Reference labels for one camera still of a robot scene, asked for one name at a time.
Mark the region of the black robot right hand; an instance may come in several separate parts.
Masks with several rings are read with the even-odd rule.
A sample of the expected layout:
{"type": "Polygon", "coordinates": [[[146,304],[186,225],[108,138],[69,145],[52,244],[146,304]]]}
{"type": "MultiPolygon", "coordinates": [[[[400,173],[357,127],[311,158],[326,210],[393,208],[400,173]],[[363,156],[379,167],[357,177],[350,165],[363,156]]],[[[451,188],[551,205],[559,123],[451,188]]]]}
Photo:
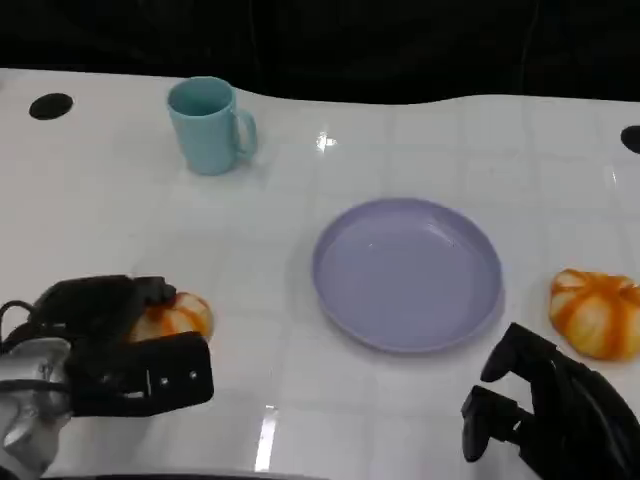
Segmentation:
{"type": "Polygon", "coordinates": [[[533,410],[474,386],[461,408],[466,461],[478,461],[495,439],[517,446],[541,479],[638,478],[639,422],[603,375],[517,323],[492,350],[481,380],[508,373],[529,383],[533,410]]]}

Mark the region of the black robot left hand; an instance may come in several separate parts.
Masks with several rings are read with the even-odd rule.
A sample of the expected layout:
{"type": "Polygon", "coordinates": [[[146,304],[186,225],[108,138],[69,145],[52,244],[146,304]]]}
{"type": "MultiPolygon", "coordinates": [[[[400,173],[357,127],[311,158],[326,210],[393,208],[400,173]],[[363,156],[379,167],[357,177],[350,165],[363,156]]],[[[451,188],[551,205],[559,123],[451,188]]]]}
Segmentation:
{"type": "Polygon", "coordinates": [[[145,314],[177,299],[162,277],[110,275],[60,281],[36,301],[30,323],[71,344],[65,371],[74,416],[150,417],[212,399],[210,351],[201,334],[131,338],[145,314]]]}

